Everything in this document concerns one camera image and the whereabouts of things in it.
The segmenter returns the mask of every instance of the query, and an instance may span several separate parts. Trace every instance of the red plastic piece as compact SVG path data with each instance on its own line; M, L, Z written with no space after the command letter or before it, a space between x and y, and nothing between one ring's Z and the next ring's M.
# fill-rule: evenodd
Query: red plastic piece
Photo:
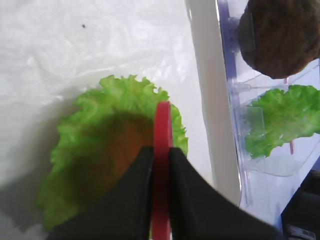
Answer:
M170 102L158 104L154 122L154 186L152 198L152 239L170 239L169 151L173 146Z

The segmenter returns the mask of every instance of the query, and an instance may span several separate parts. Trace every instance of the brown round object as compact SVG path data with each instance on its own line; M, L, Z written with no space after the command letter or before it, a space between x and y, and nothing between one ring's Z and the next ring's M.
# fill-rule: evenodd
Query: brown round object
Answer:
M249 0L237 33L249 66L286 78L320 56L320 0Z

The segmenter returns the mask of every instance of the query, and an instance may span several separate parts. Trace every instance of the dark object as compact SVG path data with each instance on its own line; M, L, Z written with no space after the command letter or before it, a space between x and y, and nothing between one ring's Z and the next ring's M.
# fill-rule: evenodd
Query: dark object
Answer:
M143 148L99 203L57 226L47 240L149 239L154 149ZM169 152L169 213L174 240L276 240L275 228L241 211L197 173L178 148Z
M283 211L283 233L287 239L320 238L320 196L299 189Z
M320 56L320 0L249 0L237 33L250 67L287 78Z

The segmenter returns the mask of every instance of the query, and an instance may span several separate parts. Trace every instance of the lettuce leaf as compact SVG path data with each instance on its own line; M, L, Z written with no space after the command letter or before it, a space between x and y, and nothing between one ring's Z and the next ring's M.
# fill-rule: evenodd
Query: lettuce leaf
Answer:
M108 76L100 85L80 95L75 101L79 110L58 126L53 167L36 201L46 230L94 204L123 176L140 148L153 145L157 104L169 100L162 88L134 75ZM174 105L171 115L174 146L187 154L186 129Z
M253 126L245 138L253 159L269 157L276 147L320 133L320 91L313 86L291 85L286 92L272 89L248 107L262 109L265 126L262 131Z

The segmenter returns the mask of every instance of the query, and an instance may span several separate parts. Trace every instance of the white plastic bag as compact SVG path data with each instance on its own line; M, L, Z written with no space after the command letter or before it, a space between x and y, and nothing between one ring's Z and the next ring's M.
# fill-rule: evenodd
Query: white plastic bag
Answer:
M61 115L108 75L148 77L169 92L188 159L212 182L184 0L0 1L0 238L42 240L35 208Z

